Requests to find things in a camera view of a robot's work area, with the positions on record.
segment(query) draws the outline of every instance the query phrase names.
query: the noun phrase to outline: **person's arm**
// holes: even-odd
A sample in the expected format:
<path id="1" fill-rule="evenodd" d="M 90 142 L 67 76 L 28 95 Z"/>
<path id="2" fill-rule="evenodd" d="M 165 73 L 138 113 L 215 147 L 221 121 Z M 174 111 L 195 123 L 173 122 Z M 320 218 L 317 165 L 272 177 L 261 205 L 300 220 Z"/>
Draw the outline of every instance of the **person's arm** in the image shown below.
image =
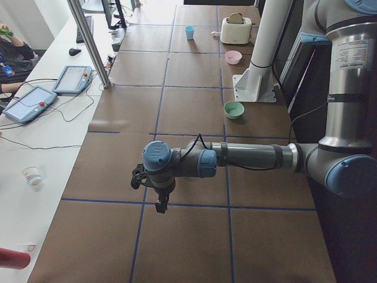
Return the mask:
<path id="1" fill-rule="evenodd" d="M 9 26 L 0 23 L 0 29 L 5 29 L 8 32 L 10 31 Z M 21 39 L 19 39 L 16 35 L 11 36 L 10 41 L 12 45 L 17 49 L 17 51 L 25 57 L 25 59 L 33 59 L 37 55 L 34 53 L 33 49 L 29 47 L 28 44 L 24 43 Z"/>
<path id="2" fill-rule="evenodd" d="M 23 83 L 0 84 L 0 93 L 14 93 Z"/>

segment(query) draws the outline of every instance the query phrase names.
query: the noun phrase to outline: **green bowl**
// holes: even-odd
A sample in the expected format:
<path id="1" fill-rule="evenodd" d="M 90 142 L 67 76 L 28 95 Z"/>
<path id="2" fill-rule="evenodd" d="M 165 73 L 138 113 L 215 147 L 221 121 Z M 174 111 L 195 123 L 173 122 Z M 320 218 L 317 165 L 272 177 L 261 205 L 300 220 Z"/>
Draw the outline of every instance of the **green bowl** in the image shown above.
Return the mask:
<path id="1" fill-rule="evenodd" d="M 245 108 L 238 101 L 229 101 L 224 105 L 225 116 L 229 119 L 238 119 L 242 116 Z"/>

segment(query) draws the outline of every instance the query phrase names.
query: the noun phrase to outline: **bowl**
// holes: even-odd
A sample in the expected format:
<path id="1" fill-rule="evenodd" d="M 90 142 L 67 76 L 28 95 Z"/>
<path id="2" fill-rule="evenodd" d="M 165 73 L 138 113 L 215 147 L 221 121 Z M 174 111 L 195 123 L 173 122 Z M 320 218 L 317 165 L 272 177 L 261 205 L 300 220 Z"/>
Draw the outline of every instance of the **bowl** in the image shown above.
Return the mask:
<path id="1" fill-rule="evenodd" d="M 230 50 L 225 53 L 225 61 L 231 65 L 238 64 L 241 58 L 242 58 L 242 54 L 236 50 Z"/>
<path id="2" fill-rule="evenodd" d="M 229 119 L 238 119 L 242 116 L 245 108 L 238 101 L 229 101 L 224 105 L 225 116 Z"/>

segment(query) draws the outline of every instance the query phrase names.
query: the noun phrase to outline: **green object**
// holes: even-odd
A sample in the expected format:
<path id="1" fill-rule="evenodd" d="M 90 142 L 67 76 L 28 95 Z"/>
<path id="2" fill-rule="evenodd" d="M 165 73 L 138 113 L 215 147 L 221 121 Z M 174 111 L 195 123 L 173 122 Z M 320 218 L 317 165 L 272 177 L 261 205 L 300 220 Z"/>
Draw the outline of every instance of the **green object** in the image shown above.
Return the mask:
<path id="1" fill-rule="evenodd" d="M 229 101 L 224 105 L 225 116 L 229 119 L 238 119 L 242 116 L 245 108 L 238 101 Z"/>
<path id="2" fill-rule="evenodd" d="M 13 32 L 12 31 L 7 31 L 6 29 L 2 28 L 0 29 L 0 34 L 2 35 L 5 35 L 6 37 L 8 38 L 11 38 L 13 36 Z"/>

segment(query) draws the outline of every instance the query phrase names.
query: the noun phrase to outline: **computer mouse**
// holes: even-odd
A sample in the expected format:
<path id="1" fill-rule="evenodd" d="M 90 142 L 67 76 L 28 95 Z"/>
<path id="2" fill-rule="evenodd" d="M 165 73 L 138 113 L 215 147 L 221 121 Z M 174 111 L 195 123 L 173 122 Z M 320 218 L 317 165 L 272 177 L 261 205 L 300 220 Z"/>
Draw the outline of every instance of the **computer mouse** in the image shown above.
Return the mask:
<path id="1" fill-rule="evenodd" d="M 71 48 L 70 51 L 69 51 L 69 54 L 70 54 L 70 56 L 74 56 L 74 55 L 76 55 L 80 52 L 81 52 L 80 48 Z"/>

